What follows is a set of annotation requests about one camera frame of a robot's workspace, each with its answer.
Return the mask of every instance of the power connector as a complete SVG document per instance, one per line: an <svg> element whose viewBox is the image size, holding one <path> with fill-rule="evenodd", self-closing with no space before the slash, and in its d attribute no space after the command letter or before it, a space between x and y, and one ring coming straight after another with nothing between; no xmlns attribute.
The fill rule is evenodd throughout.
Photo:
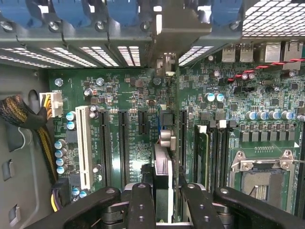
<svg viewBox="0 0 305 229"><path fill-rule="evenodd" d="M51 99L52 118L62 117L63 115L63 102L61 92L46 92L39 93L40 103L43 100L43 96L49 95Z"/></svg>

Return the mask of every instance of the green circuit board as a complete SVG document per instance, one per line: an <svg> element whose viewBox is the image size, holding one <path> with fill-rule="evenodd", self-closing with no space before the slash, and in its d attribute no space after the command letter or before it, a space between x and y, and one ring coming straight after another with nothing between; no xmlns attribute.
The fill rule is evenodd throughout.
<svg viewBox="0 0 305 229"><path fill-rule="evenodd" d="M180 69L178 104L181 112L186 114L185 134L181 135L181 142L184 141L180 151L183 151L185 162L184 172L187 182L201 182L207 185L207 189L212 191L210 186L228 185L240 191L247 192L249 187L245 184L249 178L248 173L236 173L235 180L230 182L231 165L239 151L243 151L247 159L267 159L279 158L283 151L290 150L294 159L300 158L300 142L302 140L301 129L303 125L296 121L296 109L303 106L305 99L304 75L297 72L292 78L281 78L281 71L256 73L255 78L250 81L236 80L234 83L220 84L221 78L230 78L235 72L251 69L253 64L249 63L215 63L202 61L192 66L192 68ZM218 76L214 76L214 71L219 71ZM166 104L168 107L174 105L175 86L173 80L167 78L161 79L160 85L153 83L154 69L88 69L88 70L50 70L49 80L53 92L62 92L64 102L63 118L54 118L55 139L65 139L67 136L67 120L65 115L74 111L75 107L81 105L96 104L99 109L109 113L109 140L110 155L112 161L111 185L123 189L122 183L122 164L120 157L120 128L119 111L128 112L128 182L141 181L141 166L151 163L152 146L158 141L158 105ZM61 78L63 85L57 87L54 84L55 79ZM103 78L103 86L96 85L96 79ZM279 92L266 92L266 85L262 81L272 81L269 86L279 87ZM236 87L255 87L251 93L234 93ZM94 91L93 97L85 97L84 90L91 88ZM221 93L224 96L222 102L209 102L206 99L207 93ZM141 110L147 111L148 129L147 134L139 134L139 116ZM245 118L247 112L287 111L293 114L291 120L270 120L265 121L248 120ZM202 113L210 114L202 118ZM236 121L235 128L226 132L225 139L215 139L212 136L209 142L208 135L201 136L200 156L205 154L206 160L201 165L201 170L207 172L206 178L198 172L198 151L196 138L200 135L196 131L199 125L209 125L209 121L231 120ZM101 163L100 143L100 123L98 119L91 120L91 138L92 138L92 160L93 165ZM261 133L276 133L276 138L269 140L269 137L261 139ZM253 133L259 134L259 138L254 139ZM224 148L215 148L215 143ZM214 150L222 152L215 161ZM70 177L79 172L78 146L77 143L68 143L68 171L62 176ZM293 177L290 177L292 171L282 171L281 169L261 170L255 168L257 172L280 174L278 179L280 184L261 185L263 191L268 192L275 187L280 188L280 202L274 203L275 206L288 212L294 212L294 201L297 188L298 164L295 165ZM98 172L94 174L94 185L91 191L97 190L105 185L105 177Z"/></svg>

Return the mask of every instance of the white pci slot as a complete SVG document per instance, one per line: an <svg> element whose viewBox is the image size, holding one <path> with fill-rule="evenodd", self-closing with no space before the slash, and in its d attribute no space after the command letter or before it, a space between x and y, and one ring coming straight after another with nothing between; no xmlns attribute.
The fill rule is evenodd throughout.
<svg viewBox="0 0 305 229"><path fill-rule="evenodd" d="M75 112L81 188L90 190L93 185L93 171L89 108L78 106Z"/></svg>

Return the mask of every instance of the blue plastic clip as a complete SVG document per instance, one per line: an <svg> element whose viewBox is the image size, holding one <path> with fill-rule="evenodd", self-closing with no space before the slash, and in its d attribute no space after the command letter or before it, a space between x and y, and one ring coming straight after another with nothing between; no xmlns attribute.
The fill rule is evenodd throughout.
<svg viewBox="0 0 305 229"><path fill-rule="evenodd" d="M88 0L56 0L53 6L57 16L74 28L91 24Z"/></svg>
<svg viewBox="0 0 305 229"><path fill-rule="evenodd" d="M139 24L137 0L109 0L108 13L123 27Z"/></svg>
<svg viewBox="0 0 305 229"><path fill-rule="evenodd" d="M225 26L238 21L241 6L242 0L213 0L213 24Z"/></svg>
<svg viewBox="0 0 305 229"><path fill-rule="evenodd" d="M24 28L42 25L41 10L34 0L2 0L0 11L3 17Z"/></svg>

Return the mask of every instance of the motherboard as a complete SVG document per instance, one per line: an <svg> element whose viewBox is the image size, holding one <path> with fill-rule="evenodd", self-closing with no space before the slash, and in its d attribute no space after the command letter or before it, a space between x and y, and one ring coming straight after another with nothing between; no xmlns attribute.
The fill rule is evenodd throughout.
<svg viewBox="0 0 305 229"><path fill-rule="evenodd" d="M154 69L50 70L50 88L63 98L63 117L54 118L57 171L69 177L73 200L141 182L143 166L158 161L157 145L174 151L164 136L172 140L177 126L186 182L210 192L230 186L293 214L305 66L228 80L255 66L203 59L166 77Z"/></svg>

